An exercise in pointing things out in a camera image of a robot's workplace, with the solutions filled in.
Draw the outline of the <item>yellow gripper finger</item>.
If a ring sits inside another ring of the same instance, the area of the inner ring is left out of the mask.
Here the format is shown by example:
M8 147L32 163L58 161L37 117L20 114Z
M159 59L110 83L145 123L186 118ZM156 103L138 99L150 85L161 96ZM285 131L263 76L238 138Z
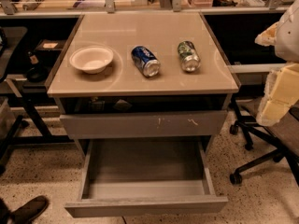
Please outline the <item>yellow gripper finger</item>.
M299 100L299 63L286 63L267 76L264 97L256 120L260 125L273 126L278 123Z

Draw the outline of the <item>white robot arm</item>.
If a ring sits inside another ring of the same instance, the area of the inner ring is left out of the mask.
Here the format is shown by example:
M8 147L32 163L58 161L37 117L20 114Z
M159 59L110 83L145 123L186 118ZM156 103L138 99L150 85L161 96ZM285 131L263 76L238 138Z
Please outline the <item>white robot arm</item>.
M286 63L267 76L264 97L257 112L263 126L278 123L299 100L299 6L295 1L280 20L255 38L262 46L273 46L277 57Z

